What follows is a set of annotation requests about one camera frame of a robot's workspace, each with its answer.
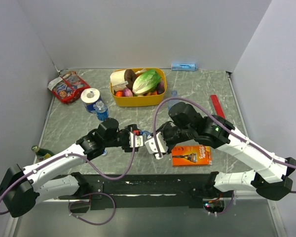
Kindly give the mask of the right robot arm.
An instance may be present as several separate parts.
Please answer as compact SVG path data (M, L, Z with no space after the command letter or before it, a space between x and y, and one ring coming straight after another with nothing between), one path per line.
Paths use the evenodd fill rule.
M229 191L252 191L278 201L291 193L296 160L281 158L262 148L238 128L217 115L201 116L191 104L176 103L168 112L171 122L153 129L157 158L181 142L194 140L200 145L225 152L246 164L250 170L237 173L211 172L204 191L216 197Z

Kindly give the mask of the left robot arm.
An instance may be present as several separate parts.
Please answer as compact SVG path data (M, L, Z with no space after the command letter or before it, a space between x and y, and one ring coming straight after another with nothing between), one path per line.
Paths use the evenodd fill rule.
M20 217L36 204L57 196L85 197L88 186L78 175L63 179L56 176L101 156L106 148L120 147L134 154L143 145L144 139L136 124L119 129L116 119L107 118L62 152L23 168L18 164L11 166L0 184L0 203L7 208L0 215Z

